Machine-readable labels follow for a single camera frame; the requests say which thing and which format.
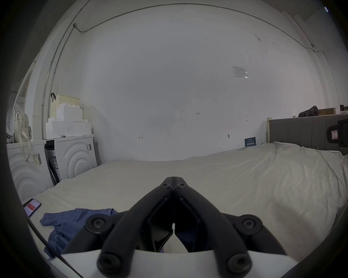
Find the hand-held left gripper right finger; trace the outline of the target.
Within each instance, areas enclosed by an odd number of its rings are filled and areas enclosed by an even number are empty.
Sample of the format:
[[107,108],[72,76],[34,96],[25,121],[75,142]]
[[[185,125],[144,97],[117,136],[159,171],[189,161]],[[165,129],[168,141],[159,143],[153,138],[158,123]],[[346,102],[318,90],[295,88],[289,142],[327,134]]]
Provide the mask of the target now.
[[287,256],[258,217],[221,213],[181,177],[173,177],[173,196],[174,234],[189,253],[213,251],[219,274],[248,274],[248,250]]

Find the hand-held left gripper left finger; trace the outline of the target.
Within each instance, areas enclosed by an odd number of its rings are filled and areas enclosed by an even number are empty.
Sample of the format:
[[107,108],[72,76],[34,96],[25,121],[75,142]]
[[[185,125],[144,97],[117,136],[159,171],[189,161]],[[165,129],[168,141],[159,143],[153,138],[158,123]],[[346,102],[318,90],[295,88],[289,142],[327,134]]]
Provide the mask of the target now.
[[100,249],[102,274],[129,274],[136,249],[159,253],[173,235],[173,191],[174,177],[168,177],[128,211],[89,216],[63,253]]

